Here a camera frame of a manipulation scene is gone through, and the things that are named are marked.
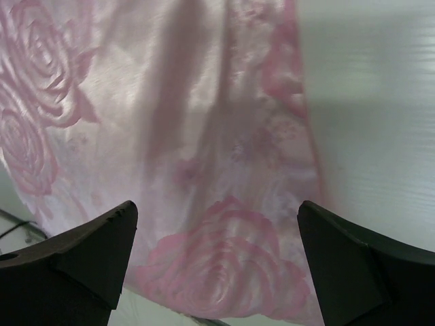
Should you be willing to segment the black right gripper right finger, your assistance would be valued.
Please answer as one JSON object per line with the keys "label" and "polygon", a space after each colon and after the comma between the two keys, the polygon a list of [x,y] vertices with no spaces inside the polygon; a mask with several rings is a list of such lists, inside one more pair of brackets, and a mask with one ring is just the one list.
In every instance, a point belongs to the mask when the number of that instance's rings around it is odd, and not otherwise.
{"label": "black right gripper right finger", "polygon": [[434,324],[434,253],[305,201],[298,226],[327,326]]}

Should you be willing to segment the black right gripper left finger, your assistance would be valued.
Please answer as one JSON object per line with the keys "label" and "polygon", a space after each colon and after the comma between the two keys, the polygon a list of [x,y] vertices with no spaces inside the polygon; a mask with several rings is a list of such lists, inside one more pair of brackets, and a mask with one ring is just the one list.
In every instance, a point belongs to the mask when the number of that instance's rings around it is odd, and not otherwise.
{"label": "black right gripper left finger", "polygon": [[107,325],[137,230],[126,201],[79,227],[1,256],[2,325]]}

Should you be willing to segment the pink pillowcase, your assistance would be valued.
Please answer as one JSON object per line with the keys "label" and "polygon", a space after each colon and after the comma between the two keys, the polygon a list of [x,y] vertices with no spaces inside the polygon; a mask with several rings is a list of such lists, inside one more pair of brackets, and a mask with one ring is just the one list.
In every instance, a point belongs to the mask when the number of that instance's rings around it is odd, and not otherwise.
{"label": "pink pillowcase", "polygon": [[2,1],[1,162],[50,235],[133,201],[143,297],[323,323],[294,1]]}

